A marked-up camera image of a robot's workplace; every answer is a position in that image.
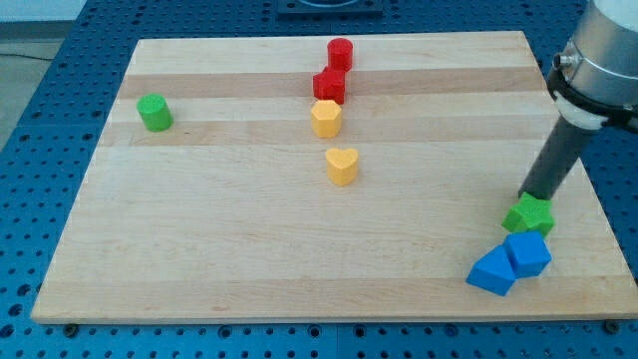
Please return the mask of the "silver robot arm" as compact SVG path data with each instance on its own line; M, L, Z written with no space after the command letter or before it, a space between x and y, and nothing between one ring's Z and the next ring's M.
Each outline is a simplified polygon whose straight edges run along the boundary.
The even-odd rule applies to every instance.
M555 54L547 88L559 114L587 131L637 131L637 0L591 0Z

